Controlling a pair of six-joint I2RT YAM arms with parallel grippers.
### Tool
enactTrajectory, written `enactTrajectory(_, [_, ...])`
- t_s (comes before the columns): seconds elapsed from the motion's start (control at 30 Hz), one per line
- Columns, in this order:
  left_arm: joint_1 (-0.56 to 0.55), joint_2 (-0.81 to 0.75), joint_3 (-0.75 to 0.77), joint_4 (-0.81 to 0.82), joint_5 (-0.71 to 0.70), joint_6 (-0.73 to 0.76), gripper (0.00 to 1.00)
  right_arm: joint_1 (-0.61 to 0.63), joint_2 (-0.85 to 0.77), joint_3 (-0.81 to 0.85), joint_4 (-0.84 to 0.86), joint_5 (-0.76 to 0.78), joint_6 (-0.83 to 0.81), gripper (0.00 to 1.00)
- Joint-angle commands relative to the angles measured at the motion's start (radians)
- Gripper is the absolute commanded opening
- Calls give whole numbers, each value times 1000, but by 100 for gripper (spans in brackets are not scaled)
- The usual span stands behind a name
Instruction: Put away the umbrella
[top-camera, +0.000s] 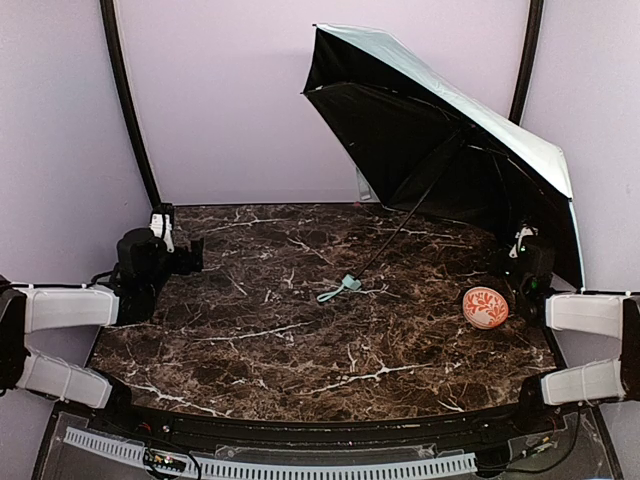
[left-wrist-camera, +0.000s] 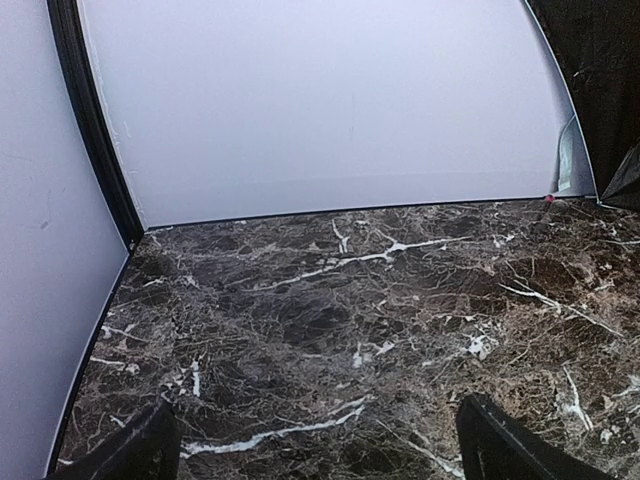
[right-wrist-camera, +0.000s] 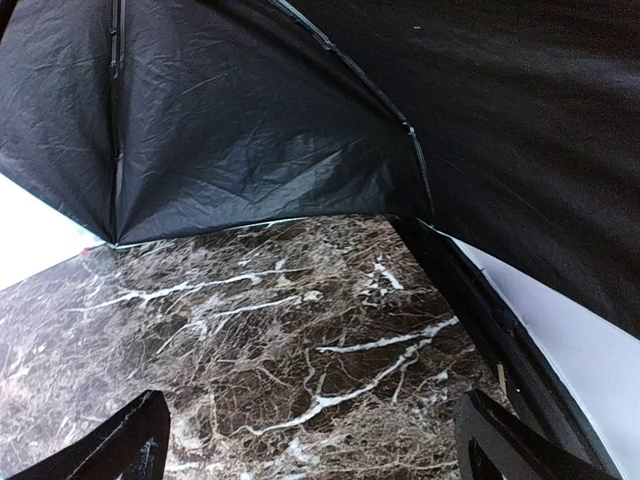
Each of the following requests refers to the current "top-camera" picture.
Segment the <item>mint and black folding umbrella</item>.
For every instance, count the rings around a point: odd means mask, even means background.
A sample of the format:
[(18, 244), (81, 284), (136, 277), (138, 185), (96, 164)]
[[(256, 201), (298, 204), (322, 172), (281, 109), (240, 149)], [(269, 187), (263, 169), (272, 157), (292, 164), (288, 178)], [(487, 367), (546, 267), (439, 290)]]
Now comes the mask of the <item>mint and black folding umbrella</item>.
[(474, 225), (504, 245), (531, 226), (554, 248), (554, 273), (583, 286), (558, 146), (464, 94), (377, 29), (317, 24), (303, 93), (383, 206)]

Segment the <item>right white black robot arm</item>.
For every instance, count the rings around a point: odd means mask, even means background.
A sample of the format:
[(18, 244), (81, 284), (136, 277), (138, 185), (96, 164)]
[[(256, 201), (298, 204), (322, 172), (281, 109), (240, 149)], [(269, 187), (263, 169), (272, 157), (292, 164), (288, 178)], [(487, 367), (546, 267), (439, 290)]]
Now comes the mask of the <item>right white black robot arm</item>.
[(555, 249), (535, 234), (520, 234), (505, 261), (516, 312), (554, 331), (614, 338), (617, 358), (542, 375), (533, 395), (549, 406), (639, 399), (639, 297), (632, 293), (569, 293), (551, 288)]

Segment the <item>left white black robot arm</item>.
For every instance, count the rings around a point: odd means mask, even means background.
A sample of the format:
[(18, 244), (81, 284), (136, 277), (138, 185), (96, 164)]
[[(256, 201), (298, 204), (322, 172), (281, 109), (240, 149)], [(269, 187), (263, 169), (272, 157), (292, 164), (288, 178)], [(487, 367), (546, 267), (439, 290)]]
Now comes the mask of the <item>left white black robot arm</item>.
[(204, 242), (169, 245), (149, 228), (127, 232), (113, 269), (84, 284), (1, 281), (1, 390), (22, 389), (91, 409), (130, 403), (131, 391), (112, 376), (70, 364), (27, 344), (37, 331), (79, 326), (121, 327), (150, 320), (173, 275), (203, 269)]

